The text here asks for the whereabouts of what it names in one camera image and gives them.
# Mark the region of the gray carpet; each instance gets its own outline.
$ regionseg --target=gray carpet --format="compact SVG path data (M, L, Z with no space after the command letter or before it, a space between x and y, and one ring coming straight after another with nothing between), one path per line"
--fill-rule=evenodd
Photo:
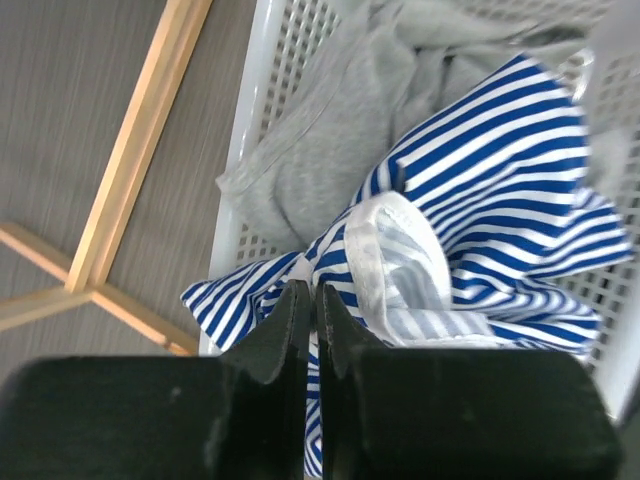
M205 277L255 0L216 0L109 281L198 333L178 296ZM71 255L162 0L0 0L0 219ZM0 298L55 279L0 248ZM88 305L0 334L0 382L44 355L164 354Z
M635 415L622 434L626 461L618 480L638 480L640 478L640 415Z

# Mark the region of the wooden frame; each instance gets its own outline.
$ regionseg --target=wooden frame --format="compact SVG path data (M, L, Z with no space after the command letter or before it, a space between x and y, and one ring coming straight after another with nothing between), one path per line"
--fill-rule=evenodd
M0 303L0 332L93 302L177 355L198 340L106 283L212 0L167 0L73 259L13 223L0 241L63 282Z

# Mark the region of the wooden bar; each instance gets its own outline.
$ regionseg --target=wooden bar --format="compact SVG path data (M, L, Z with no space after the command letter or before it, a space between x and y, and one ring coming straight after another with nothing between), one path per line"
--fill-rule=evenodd
M105 284L97 287L92 300L111 315L119 318L152 342L166 348L175 355L197 355L198 340L171 325L165 319Z
M71 259L20 225L0 224L0 242L58 280L67 279Z
M62 286L0 303L0 332L91 301L89 292L69 293Z
M71 292L107 279L211 1L167 0L66 280Z

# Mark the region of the gray fabric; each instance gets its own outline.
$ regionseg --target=gray fabric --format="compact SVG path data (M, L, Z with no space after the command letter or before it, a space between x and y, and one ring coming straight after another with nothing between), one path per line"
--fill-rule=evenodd
M218 184L251 228L300 250L409 129L522 50L551 68L586 25L496 23L437 0L367 1L323 43L255 151Z
M632 132L618 127L590 138L591 158L585 183L607 198L615 199L625 180Z

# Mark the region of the laundry basket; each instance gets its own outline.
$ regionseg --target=laundry basket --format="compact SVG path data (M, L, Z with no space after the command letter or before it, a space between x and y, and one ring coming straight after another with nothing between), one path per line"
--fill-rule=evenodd
M356 0L258 0L231 134L227 169L251 151L280 116L307 60ZM634 244L640 243L640 0L457 0L475 15L499 20L582 19L594 25L596 66L584 100L592 122L634 132L615 199ZM277 254L220 200L210 278ZM638 261L586 272L560 283L605 319L590 368L614 421L623 418L640 367ZM203 335L200 354L217 347Z

